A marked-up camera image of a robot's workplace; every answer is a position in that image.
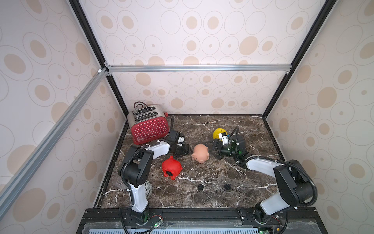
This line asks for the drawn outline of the yellow piggy bank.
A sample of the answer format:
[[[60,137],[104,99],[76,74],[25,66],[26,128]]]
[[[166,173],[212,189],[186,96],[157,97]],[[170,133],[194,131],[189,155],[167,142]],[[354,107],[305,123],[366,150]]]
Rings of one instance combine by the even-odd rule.
[[[227,131],[224,130],[223,128],[217,128],[214,132],[213,132],[213,138],[214,139],[219,139],[221,140],[222,139],[222,136],[225,136],[227,134]]]

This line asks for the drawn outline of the red piggy bank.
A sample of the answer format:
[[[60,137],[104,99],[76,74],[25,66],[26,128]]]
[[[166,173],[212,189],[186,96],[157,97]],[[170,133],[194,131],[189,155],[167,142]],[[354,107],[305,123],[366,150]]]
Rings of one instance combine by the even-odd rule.
[[[183,170],[182,165],[179,161],[175,160],[173,156],[170,156],[169,159],[165,160],[162,163],[162,171],[164,177],[169,177],[172,180],[175,180],[176,177],[181,173]],[[166,171],[170,171],[173,173],[173,176],[168,176]]]

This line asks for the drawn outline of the pink piggy bank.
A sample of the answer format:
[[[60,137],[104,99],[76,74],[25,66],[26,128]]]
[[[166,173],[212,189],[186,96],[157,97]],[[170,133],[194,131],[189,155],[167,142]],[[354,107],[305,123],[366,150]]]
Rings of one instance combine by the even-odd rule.
[[[208,147],[203,144],[198,144],[194,147],[191,158],[193,161],[202,164],[209,160],[209,156]]]

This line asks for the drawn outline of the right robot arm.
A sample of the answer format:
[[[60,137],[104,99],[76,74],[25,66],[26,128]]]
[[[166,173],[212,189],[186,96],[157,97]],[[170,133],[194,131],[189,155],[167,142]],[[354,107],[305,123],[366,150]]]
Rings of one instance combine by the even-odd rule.
[[[318,189],[312,178],[297,160],[283,161],[250,154],[240,134],[224,135],[205,143],[217,158],[231,157],[237,166],[275,178],[278,192],[255,205],[258,222],[277,212],[314,205]]]

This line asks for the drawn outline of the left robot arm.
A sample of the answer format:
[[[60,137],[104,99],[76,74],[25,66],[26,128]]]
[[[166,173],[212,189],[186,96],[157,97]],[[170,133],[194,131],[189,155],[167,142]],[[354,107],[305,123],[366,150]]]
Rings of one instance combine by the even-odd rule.
[[[162,163],[165,177],[176,179],[182,172],[181,163],[175,159],[190,153],[190,146],[185,143],[181,132],[170,130],[161,138],[145,145],[132,145],[119,168],[118,175],[130,193],[131,209],[143,214],[148,209],[145,182],[151,172],[152,161],[160,156],[171,154]]]

